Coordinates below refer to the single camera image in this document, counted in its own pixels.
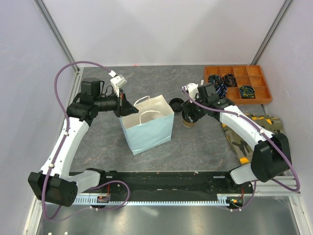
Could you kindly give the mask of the white and blue paper bag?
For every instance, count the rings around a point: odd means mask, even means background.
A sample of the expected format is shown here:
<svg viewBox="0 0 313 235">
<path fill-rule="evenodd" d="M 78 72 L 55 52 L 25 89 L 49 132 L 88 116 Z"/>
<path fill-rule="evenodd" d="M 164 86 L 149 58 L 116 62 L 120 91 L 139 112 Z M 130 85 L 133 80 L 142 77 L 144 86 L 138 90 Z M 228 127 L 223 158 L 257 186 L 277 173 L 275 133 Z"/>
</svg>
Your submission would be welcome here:
<svg viewBox="0 0 313 235">
<path fill-rule="evenodd" d="M 163 95 L 144 96 L 134 103 L 137 114 L 121 117 L 120 124 L 134 155 L 171 140 L 174 111 Z"/>
</svg>

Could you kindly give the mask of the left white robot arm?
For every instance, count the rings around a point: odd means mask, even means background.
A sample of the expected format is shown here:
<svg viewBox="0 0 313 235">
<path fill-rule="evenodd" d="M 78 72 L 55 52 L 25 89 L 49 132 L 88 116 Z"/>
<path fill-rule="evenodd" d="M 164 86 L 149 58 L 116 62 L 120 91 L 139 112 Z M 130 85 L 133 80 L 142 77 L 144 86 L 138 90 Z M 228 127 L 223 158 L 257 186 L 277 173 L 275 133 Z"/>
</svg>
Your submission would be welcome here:
<svg viewBox="0 0 313 235">
<path fill-rule="evenodd" d="M 121 75 L 113 77 L 110 80 L 112 93 L 106 95 L 102 92 L 104 82 L 100 79 L 82 80 L 81 91 L 67 107 L 63 130 L 48 160 L 39 172 L 31 172 L 28 176 L 28 183 L 37 199 L 69 207 L 77 194 L 89 188 L 96 192 L 106 190 L 108 184 L 101 170 L 88 168 L 70 176 L 69 169 L 83 136 L 100 112 L 112 111 L 118 118 L 138 113 L 122 90 L 126 82 Z"/>
</svg>

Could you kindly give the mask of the brown paper coffee cup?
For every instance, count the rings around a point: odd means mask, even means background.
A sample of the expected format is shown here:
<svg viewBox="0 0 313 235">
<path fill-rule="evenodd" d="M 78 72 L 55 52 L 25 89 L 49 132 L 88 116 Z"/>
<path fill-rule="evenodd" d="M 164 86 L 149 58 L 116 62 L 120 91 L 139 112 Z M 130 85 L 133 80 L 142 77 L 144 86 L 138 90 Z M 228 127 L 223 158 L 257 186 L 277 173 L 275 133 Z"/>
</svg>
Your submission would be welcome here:
<svg viewBox="0 0 313 235">
<path fill-rule="evenodd" d="M 191 128 L 195 125 L 195 123 L 198 121 L 197 118 L 194 117 L 190 117 L 188 115 L 182 115 L 182 119 L 183 119 L 183 125 L 186 128 Z"/>
</svg>

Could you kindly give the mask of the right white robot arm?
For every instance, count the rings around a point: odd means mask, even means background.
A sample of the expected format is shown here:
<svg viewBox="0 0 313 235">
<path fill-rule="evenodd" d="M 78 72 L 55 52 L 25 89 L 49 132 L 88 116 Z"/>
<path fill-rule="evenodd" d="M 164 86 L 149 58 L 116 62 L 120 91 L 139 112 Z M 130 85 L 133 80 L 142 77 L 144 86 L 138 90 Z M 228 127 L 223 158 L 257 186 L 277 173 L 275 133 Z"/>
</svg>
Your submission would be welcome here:
<svg viewBox="0 0 313 235">
<path fill-rule="evenodd" d="M 220 98 L 212 84 L 189 83 L 182 91 L 188 97 L 182 105 L 188 123 L 205 115 L 213 117 L 237 133 L 253 151 L 251 162 L 231 170 L 224 180 L 228 192 L 236 192 L 248 181 L 267 182 L 291 168 L 289 142 L 284 134 L 268 131 L 248 118 L 230 99 Z"/>
</svg>

